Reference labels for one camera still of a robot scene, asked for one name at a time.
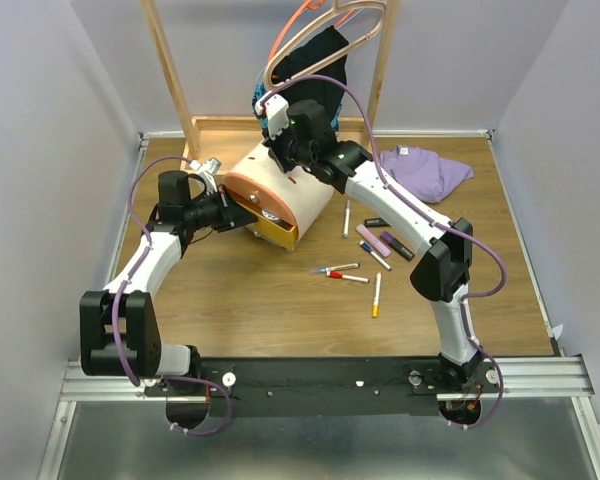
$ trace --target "fabric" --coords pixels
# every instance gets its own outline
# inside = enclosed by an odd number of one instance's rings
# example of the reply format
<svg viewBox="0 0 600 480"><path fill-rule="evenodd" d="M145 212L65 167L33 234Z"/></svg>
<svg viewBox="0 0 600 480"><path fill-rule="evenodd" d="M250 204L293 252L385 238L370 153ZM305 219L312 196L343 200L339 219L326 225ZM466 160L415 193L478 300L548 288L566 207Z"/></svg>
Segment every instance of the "fabric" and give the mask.
<svg viewBox="0 0 600 480"><path fill-rule="evenodd" d="M349 45L349 42L346 38L344 38L333 26L328 27L311 38L305 45L296 48L293 52L284 57L274 69L273 74L278 77L278 81L288 80L296 73L310 67L319 60L328 57L347 45ZM347 57L345 55L316 73L334 78L346 85L346 61ZM265 93L266 91L262 83L256 85L256 90L251 102L252 107L255 107L256 102L262 98ZM315 100L324 107L327 116L332 119L331 126L337 131L338 114L342 108L341 103L344 91L336 85L320 80L307 80L283 90L280 92L280 95L289 102L289 105L301 100ZM262 128L266 128L266 119L264 120L264 123L261 121L261 124Z"/></svg>
<svg viewBox="0 0 600 480"><path fill-rule="evenodd" d="M380 164L400 185L427 203L442 201L463 181L474 177L469 165L406 145L382 152Z"/></svg>

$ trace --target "marker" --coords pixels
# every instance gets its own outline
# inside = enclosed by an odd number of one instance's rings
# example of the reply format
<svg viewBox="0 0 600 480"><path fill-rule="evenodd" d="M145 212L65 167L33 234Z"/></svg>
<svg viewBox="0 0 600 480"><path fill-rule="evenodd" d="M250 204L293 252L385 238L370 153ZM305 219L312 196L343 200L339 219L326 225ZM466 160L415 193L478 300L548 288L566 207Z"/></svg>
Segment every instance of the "marker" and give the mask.
<svg viewBox="0 0 600 480"><path fill-rule="evenodd" d="M312 268L309 270L309 273L315 275L317 273L327 273L334 272L336 270L350 270L352 268L360 268L360 263L347 263L345 265L336 265L335 267L320 267L320 268Z"/></svg>
<svg viewBox="0 0 600 480"><path fill-rule="evenodd" d="M338 272L327 272L327 277L341 278L342 280L351 280L352 282L369 283L368 278L352 277L351 275L343 275Z"/></svg>
<svg viewBox="0 0 600 480"><path fill-rule="evenodd" d="M380 306L380 282L382 281L382 274L376 273L376 283L374 285L375 291L373 292L373 307L371 307L371 318L378 318L378 308Z"/></svg>
<svg viewBox="0 0 600 480"><path fill-rule="evenodd" d="M342 229L342 238L349 236L349 217L351 216L351 200L347 200L344 206L344 228Z"/></svg>
<svg viewBox="0 0 600 480"><path fill-rule="evenodd" d="M365 227L388 227L389 224L382 218L367 218L364 221Z"/></svg>
<svg viewBox="0 0 600 480"><path fill-rule="evenodd" d="M369 245L367 245L364 241L360 241L360 246L362 247L362 249L365 252L369 252L369 255L371 255L373 258L375 258L378 263L380 265L382 265L384 268L386 268L387 270L391 270L391 265L389 265L387 262L385 262L380 255L378 255L376 252L374 252L371 247Z"/></svg>
<svg viewBox="0 0 600 480"><path fill-rule="evenodd" d="M416 256L415 253L413 253L407 247L402 245L402 243L400 243L400 240L398 240L396 237L391 235L389 232L382 232L382 235L380 235L380 238L382 239L383 242L385 242L391 248L393 248L396 252L398 252L398 255L406 258L407 260L411 261L411 260L413 260L413 257Z"/></svg>
<svg viewBox="0 0 600 480"><path fill-rule="evenodd" d="M362 238L369 242L369 245L375 248L380 255L385 258L391 255L391 250L389 250L384 243L378 240L378 237L371 233L367 227L364 225L358 225L356 227L356 231L362 235Z"/></svg>

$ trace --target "purple marker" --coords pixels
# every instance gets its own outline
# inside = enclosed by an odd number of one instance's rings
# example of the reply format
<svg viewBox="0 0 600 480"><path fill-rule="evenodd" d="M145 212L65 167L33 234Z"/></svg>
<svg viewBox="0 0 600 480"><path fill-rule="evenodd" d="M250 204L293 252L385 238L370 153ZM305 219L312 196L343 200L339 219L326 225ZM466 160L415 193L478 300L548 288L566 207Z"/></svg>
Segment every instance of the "purple marker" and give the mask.
<svg viewBox="0 0 600 480"><path fill-rule="evenodd" d="M380 239L398 252L398 255L401 257L404 257L409 261L413 260L413 257L415 257L415 254L411 250L400 243L400 241L389 232L382 232Z"/></svg>

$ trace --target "black marker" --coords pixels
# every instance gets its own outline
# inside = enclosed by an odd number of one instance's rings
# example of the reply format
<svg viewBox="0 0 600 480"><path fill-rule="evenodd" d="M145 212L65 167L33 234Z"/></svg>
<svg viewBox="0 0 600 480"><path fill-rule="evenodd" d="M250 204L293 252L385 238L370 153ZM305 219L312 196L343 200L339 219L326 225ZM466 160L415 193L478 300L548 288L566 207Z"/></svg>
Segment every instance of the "black marker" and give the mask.
<svg viewBox="0 0 600 480"><path fill-rule="evenodd" d="M365 227L388 227L389 224L385 222L382 218L367 218L364 221Z"/></svg>
<svg viewBox="0 0 600 480"><path fill-rule="evenodd" d="M411 250L402 245L402 243L400 243L400 241L389 232L382 232L380 239L398 252L398 255L401 257L404 257L409 261L413 260L413 257L415 257L415 254Z"/></svg>

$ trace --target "black cloth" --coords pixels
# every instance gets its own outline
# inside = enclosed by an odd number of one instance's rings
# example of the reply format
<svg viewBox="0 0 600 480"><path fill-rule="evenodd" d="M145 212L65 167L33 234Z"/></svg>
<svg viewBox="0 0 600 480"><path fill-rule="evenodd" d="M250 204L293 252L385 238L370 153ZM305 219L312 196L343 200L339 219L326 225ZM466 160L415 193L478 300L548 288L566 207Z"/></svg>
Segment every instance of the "black cloth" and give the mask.
<svg viewBox="0 0 600 480"><path fill-rule="evenodd" d="M296 48L282 59L278 66L273 70L273 74L277 76L277 78L274 77L274 83L288 80L296 73L310 67L314 63L328 57L347 45L349 45L348 40L333 26L325 29L309 40L305 45ZM345 55L316 73L334 78L346 85L346 61L347 56ZM306 80L283 90L280 92L280 95L289 102L289 105L299 102L300 100L313 99L325 108L329 119L333 119L342 102L344 91L338 86L322 80Z"/></svg>

